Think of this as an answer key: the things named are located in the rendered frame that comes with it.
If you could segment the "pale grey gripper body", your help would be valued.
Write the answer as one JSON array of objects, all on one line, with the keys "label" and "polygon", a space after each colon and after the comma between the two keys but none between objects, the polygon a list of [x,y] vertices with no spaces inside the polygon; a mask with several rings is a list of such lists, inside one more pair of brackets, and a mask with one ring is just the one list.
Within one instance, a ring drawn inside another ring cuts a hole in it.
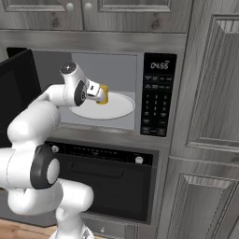
[{"label": "pale grey gripper body", "polygon": [[96,96],[95,96],[95,101],[96,101],[97,104],[99,104],[99,102],[101,101],[101,97],[103,96],[103,94],[100,90],[100,85],[98,87],[98,91],[97,91]]}]

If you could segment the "white round microwave turntable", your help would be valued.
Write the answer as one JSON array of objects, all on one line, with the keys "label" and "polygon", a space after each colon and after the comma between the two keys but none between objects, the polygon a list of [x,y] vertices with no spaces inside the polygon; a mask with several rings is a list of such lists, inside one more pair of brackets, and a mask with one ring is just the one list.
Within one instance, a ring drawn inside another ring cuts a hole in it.
[{"label": "white round microwave turntable", "polygon": [[70,110],[86,119],[113,120],[129,115],[135,109],[135,94],[126,91],[111,91],[108,94],[108,103],[99,105],[87,99],[81,106],[71,106]]}]

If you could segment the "stainless steel microwave oven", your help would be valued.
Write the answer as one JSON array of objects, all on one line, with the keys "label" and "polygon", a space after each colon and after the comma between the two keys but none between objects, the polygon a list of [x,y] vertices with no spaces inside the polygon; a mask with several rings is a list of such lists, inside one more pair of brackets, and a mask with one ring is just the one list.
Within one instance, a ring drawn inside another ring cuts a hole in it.
[{"label": "stainless steel microwave oven", "polygon": [[135,94],[134,111],[118,119],[86,119],[61,106],[51,141],[159,148],[171,141],[185,46],[183,34],[1,30],[0,62],[7,49],[27,48],[42,89],[63,83],[62,66],[74,62],[109,92]]}]

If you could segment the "black microwave door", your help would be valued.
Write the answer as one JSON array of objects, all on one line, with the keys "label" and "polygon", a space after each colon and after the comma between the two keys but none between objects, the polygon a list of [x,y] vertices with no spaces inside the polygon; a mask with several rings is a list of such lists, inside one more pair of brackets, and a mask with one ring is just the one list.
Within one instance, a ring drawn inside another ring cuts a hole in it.
[{"label": "black microwave door", "polygon": [[11,146],[7,127],[41,93],[30,49],[0,63],[0,148]]}]

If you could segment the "grey wooden cupboard door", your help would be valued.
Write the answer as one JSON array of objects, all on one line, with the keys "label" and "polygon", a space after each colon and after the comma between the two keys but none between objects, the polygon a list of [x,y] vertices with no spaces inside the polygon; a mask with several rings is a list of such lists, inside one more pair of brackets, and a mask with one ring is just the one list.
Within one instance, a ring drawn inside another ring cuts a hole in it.
[{"label": "grey wooden cupboard door", "polygon": [[[92,3],[92,11],[85,9]],[[186,33],[192,0],[82,0],[91,32]]]},{"label": "grey wooden cupboard door", "polygon": [[0,29],[83,31],[81,0],[0,0]]}]

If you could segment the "black built-in oven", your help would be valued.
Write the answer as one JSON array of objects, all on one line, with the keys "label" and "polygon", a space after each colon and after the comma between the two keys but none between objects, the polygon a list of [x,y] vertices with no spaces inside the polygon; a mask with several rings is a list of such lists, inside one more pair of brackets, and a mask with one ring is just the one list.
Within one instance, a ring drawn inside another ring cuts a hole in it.
[{"label": "black built-in oven", "polygon": [[[48,141],[47,145],[59,148],[54,155],[60,162],[60,178],[92,187],[90,213],[149,224],[158,164],[156,150],[86,142]],[[135,162],[137,156],[144,159],[142,164]],[[72,162],[118,167],[124,174],[120,178],[81,174],[69,169]]]}]

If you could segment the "tall grey wooden cabinet door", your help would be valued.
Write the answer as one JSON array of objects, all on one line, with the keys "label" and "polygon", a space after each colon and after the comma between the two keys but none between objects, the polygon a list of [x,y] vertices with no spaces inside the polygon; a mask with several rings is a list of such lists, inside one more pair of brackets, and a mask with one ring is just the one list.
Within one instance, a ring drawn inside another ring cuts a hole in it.
[{"label": "tall grey wooden cabinet door", "polygon": [[239,152],[239,13],[211,17],[187,145]]},{"label": "tall grey wooden cabinet door", "polygon": [[229,239],[239,218],[239,166],[172,158],[167,239]]}]

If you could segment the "grey drawer front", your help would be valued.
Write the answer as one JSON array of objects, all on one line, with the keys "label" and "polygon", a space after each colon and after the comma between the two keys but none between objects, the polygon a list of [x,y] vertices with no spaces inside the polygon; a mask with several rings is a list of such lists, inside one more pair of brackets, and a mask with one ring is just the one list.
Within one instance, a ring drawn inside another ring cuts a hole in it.
[{"label": "grey drawer front", "polygon": [[137,239],[137,228],[134,225],[94,218],[83,220],[95,236],[107,239]]}]

